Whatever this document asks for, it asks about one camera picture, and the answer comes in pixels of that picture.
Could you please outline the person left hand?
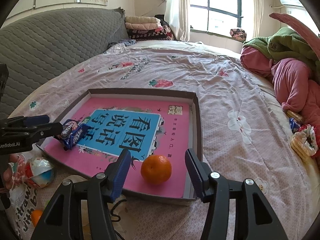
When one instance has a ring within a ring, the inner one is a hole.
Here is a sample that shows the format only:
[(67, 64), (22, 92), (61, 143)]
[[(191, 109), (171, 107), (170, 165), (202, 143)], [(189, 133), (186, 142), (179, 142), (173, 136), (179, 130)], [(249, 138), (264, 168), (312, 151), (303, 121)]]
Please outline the person left hand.
[(8, 157), (8, 159), (3, 164), (5, 170), (1, 172), (1, 175), (3, 177), (3, 186), (1, 186), (1, 193), (8, 193), (10, 190), (15, 188), (13, 180), (13, 171), (10, 163), (17, 163), (20, 154), (14, 153), (6, 155), (6, 157)]

